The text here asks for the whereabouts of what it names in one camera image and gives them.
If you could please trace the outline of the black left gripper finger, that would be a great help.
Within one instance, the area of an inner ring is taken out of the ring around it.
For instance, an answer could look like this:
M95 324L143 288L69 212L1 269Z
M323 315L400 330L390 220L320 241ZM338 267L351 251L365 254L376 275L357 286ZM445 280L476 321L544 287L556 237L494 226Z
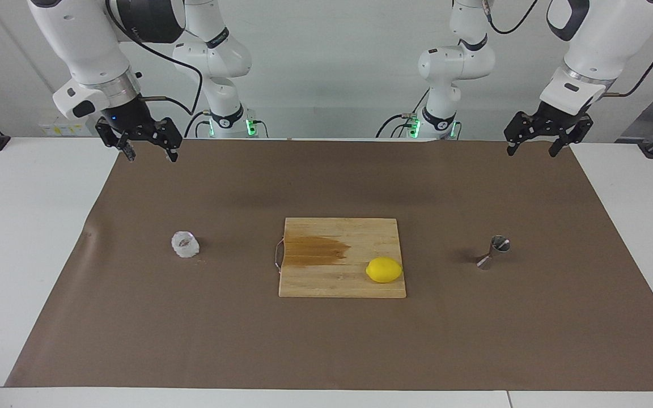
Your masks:
M549 155L557 157L563 147L582 142L592 126L593 119L585 113L576 118L555 122L553 128L556 130L557 139L549 147Z
M518 111L503 130L503 135L508 143L506 147L508 156L514 156L521 144L539 136L536 118Z

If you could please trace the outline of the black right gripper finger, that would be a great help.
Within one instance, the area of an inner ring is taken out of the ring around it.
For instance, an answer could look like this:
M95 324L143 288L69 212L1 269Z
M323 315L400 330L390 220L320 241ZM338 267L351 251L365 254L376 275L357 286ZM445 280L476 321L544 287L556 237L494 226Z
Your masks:
M178 149L181 147L182 142L183 137L172 118L163 118L160 121L153 122L150 144L163 149L171 163L178 160Z
M105 118L99 118L97 120L95 129L99 138L106 147L119 150L125 155L129 162L135 160L137 154L135 154L134 147L129 142L129 135L127 135L127 133L122 136L117 136L116 132Z

